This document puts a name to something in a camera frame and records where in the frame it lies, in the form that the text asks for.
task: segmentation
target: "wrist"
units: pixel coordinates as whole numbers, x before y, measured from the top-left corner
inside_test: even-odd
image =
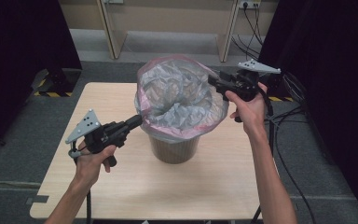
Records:
[[[248,130],[249,139],[251,141],[261,141],[261,142],[267,142],[267,132],[264,124],[256,124],[253,125],[252,128]]]
[[[76,177],[72,180],[69,185],[68,191],[75,195],[87,195],[91,189],[89,184],[84,183],[84,181],[78,180]]]

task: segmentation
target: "black curtain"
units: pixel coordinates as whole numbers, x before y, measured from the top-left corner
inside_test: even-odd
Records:
[[[281,0],[259,61],[305,87],[315,132],[358,199],[358,2]],[[282,83],[276,94],[288,95]]]
[[[44,70],[81,69],[58,1],[0,2],[0,137]]]

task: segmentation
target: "crumpled plastic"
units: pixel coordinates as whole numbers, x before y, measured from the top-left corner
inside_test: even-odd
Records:
[[[137,73],[135,108],[141,128],[170,144],[212,131],[226,116],[228,102],[208,84],[218,75],[184,55],[149,61]]]

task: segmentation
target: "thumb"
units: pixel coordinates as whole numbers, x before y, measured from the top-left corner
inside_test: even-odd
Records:
[[[236,106],[238,106],[238,104],[242,102],[242,99],[233,91],[226,91],[226,97]]]
[[[101,161],[102,163],[106,158],[113,156],[115,151],[116,146],[113,145],[104,148],[102,152],[96,154],[96,156],[98,156],[98,161]]]

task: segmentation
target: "human hand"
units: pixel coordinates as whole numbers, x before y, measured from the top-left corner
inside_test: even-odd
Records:
[[[116,146],[106,147],[97,154],[89,154],[85,146],[84,142],[79,145],[79,148],[84,148],[82,153],[85,155],[77,158],[76,174],[73,182],[77,183],[81,188],[90,189],[98,180],[101,164],[103,164],[105,171],[110,173],[110,165],[107,158],[114,155]]]
[[[267,92],[267,87],[265,85],[258,83],[258,86],[264,92]],[[231,119],[240,117],[243,122],[243,129],[246,133],[249,134],[251,130],[260,127],[260,125],[264,128],[266,107],[261,93],[258,93],[257,96],[249,102],[243,101],[232,91],[226,91],[226,97],[237,106],[237,111],[232,113],[229,117]]]

